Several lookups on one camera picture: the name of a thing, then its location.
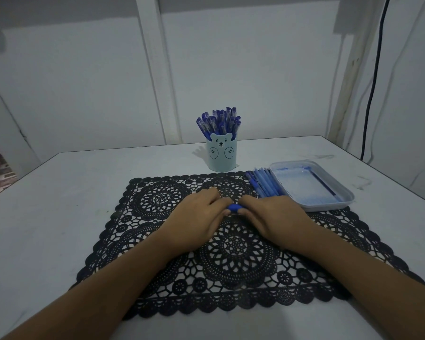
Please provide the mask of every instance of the person's left hand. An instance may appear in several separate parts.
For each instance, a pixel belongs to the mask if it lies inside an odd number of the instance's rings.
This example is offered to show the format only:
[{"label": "person's left hand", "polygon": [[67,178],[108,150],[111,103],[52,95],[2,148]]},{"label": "person's left hand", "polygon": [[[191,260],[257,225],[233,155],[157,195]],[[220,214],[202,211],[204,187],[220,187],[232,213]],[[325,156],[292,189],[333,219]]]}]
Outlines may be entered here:
[{"label": "person's left hand", "polygon": [[213,236],[223,217],[230,214],[226,208],[230,204],[233,201],[220,198],[217,188],[202,189],[184,198],[156,233],[174,257],[193,251]]}]

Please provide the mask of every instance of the table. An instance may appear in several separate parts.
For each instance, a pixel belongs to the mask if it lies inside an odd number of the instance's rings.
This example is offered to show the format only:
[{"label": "table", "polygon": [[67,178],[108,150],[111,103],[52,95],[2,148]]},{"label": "table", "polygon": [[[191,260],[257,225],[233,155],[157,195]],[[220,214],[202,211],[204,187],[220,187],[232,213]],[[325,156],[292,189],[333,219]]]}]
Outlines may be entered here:
[{"label": "table", "polygon": [[[241,140],[235,171],[314,160],[356,196],[352,211],[425,280],[425,200],[321,136]],[[210,173],[204,144],[60,153],[0,193],[0,337],[76,281],[136,177]],[[114,339],[380,339],[356,302],[256,305],[123,322]]]}]

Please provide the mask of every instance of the white plastic container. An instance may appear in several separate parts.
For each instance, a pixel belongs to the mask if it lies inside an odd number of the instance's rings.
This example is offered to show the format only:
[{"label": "white plastic container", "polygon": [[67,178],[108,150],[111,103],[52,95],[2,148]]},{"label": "white plastic container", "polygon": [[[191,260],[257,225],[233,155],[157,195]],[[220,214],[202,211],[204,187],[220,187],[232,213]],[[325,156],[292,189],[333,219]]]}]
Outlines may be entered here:
[{"label": "white plastic container", "polygon": [[314,161],[275,162],[269,166],[283,192],[307,212],[344,208],[354,194]]}]

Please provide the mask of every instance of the light blue cup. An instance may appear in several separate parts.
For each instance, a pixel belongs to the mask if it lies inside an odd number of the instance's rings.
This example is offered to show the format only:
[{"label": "light blue cup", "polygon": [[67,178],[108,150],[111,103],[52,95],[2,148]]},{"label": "light blue cup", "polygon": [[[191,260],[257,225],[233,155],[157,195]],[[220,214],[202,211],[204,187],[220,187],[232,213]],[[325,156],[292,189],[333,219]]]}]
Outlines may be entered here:
[{"label": "light blue cup", "polygon": [[211,134],[211,141],[206,141],[208,167],[215,172],[228,172],[236,167],[236,144],[232,134]]}]

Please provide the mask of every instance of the circular lace pattern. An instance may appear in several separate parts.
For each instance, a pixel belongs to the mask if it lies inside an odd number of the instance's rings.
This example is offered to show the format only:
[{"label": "circular lace pattern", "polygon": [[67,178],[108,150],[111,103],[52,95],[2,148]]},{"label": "circular lace pattern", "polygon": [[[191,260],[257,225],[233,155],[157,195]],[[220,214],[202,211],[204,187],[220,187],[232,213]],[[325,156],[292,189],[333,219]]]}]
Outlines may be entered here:
[{"label": "circular lace pattern", "polygon": [[[188,194],[211,186],[235,202],[244,194],[256,196],[243,172],[132,179],[73,286],[157,230]],[[425,284],[348,207],[308,215],[343,240]],[[135,315],[151,317],[156,313],[170,316],[177,311],[189,314],[196,309],[249,309],[256,304],[270,307],[276,302],[288,306],[295,301],[306,304],[314,298],[327,302],[333,297],[350,296],[317,263],[280,250],[263,239],[244,218],[228,216],[208,243],[168,263],[124,319]]]}]

